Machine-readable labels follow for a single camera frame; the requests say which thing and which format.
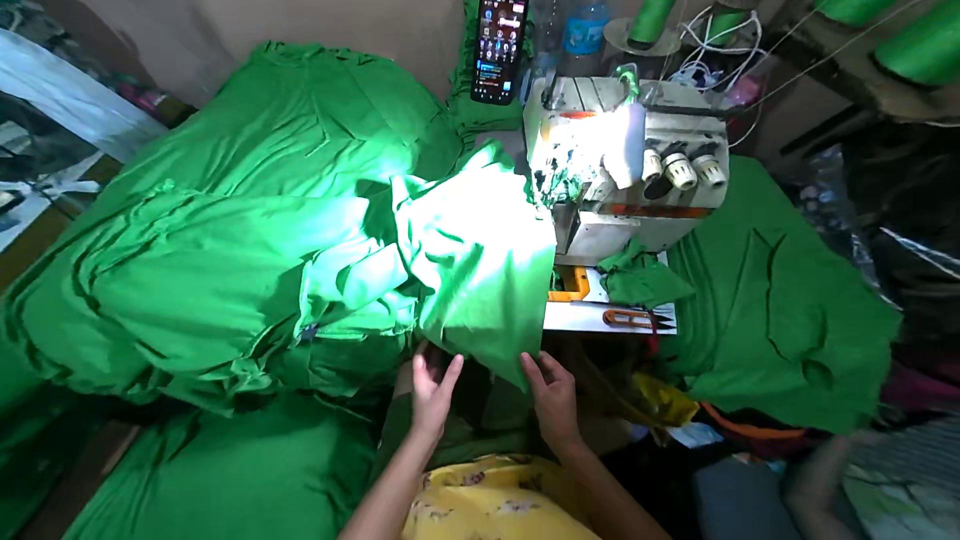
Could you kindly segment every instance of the beige wall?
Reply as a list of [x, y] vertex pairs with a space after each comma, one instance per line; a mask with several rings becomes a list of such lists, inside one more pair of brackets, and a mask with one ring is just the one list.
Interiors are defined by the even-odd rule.
[[319, 41], [391, 58], [445, 96], [464, 19], [460, 0], [41, 2], [110, 67], [146, 72], [197, 107], [266, 39]]

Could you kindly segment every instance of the left hand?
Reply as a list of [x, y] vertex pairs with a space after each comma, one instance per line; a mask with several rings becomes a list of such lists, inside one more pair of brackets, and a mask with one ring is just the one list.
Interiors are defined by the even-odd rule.
[[424, 339], [414, 353], [414, 421], [411, 432], [437, 441], [444, 434], [446, 415], [450, 411], [450, 397], [464, 367], [464, 356], [456, 355], [446, 368], [444, 379], [437, 383], [435, 377], [439, 370], [436, 366], [427, 365], [428, 347], [430, 343]]

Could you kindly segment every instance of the blue bottle label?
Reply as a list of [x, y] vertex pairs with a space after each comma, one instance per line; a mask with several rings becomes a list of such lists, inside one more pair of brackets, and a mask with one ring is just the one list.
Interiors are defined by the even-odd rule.
[[564, 49], [575, 55], [589, 55], [600, 50], [603, 44], [603, 27], [606, 20], [584, 20], [570, 17], [566, 21]]

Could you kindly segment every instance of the sewing machine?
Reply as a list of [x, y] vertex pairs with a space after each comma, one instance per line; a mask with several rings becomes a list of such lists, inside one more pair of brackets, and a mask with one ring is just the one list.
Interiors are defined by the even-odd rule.
[[696, 89], [666, 81], [633, 92], [610, 77], [534, 81], [527, 159], [543, 199], [557, 203], [557, 263], [595, 265], [632, 236], [665, 250], [719, 208], [730, 168], [715, 114]]

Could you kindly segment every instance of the green thread spool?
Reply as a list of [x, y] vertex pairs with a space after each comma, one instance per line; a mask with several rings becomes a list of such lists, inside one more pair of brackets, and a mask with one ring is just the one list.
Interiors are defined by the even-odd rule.
[[677, 0], [643, 0], [634, 24], [627, 34], [627, 44], [635, 49], [646, 50], [654, 46], [663, 34], [666, 17]]
[[897, 0], [817, 0], [817, 11], [841, 24], [860, 28]]
[[960, 76], [960, 0], [944, 0], [880, 44], [874, 60], [903, 79], [943, 86]]
[[711, 47], [723, 47], [730, 42], [736, 32], [730, 32], [717, 39], [714, 39], [714, 37], [722, 32], [727, 32], [730, 28], [740, 24], [746, 18], [747, 12], [745, 10], [718, 6], [718, 10], [713, 13], [713, 18], [710, 21], [710, 31], [704, 37], [704, 43]]

